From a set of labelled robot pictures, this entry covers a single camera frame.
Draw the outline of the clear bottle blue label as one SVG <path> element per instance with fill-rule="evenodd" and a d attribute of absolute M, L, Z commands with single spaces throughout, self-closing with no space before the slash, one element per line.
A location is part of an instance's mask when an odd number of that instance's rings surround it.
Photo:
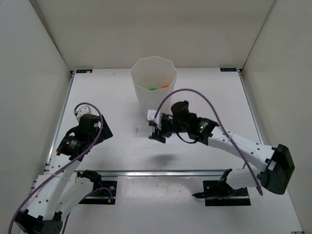
<path fill-rule="evenodd" d="M 134 137 L 148 137 L 152 133 L 152 127 L 149 125 L 138 125 L 135 124 L 133 127 Z"/>

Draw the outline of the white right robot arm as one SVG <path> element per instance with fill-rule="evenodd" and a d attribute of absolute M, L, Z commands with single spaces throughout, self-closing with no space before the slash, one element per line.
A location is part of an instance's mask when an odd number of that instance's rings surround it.
<path fill-rule="evenodd" d="M 236 191 L 260 186 L 267 191 L 283 195 L 292 177 L 295 165 L 288 147 L 277 147 L 253 142 L 231 131 L 223 130 L 220 123 L 198 117 L 188 109 L 188 101 L 172 105 L 172 114 L 147 111 L 147 121 L 153 130 L 150 139 L 165 143 L 175 134 L 187 133 L 191 143 L 221 149 L 243 159 L 244 169 L 226 169 L 220 179 L 206 192 L 193 194 L 196 198 L 229 197 Z"/>

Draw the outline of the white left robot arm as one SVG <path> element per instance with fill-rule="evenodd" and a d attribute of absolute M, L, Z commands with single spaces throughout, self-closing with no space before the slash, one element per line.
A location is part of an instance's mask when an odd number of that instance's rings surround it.
<path fill-rule="evenodd" d="M 77 118 L 78 126 L 65 134 L 56 149 L 49 177 L 31 193 L 27 207 L 15 214 L 14 222 L 27 234 L 59 234 L 71 210 L 102 190 L 101 175 L 91 170 L 78 173 L 77 181 L 65 188 L 91 148 L 113 136 L 103 115 Z"/>

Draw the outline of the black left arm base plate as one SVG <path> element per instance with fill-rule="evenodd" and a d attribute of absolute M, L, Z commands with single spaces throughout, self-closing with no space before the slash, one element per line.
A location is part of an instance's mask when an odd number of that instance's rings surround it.
<path fill-rule="evenodd" d="M 117 194 L 117 177 L 102 177 L 101 183 L 93 186 L 92 193 L 79 204 L 115 205 Z"/>

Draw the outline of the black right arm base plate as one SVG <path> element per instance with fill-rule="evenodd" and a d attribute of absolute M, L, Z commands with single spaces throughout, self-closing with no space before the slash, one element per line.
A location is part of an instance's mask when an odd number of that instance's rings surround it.
<path fill-rule="evenodd" d="M 224 190 L 216 187 L 217 180 L 203 181 L 206 207 L 251 206 L 247 188 Z"/>

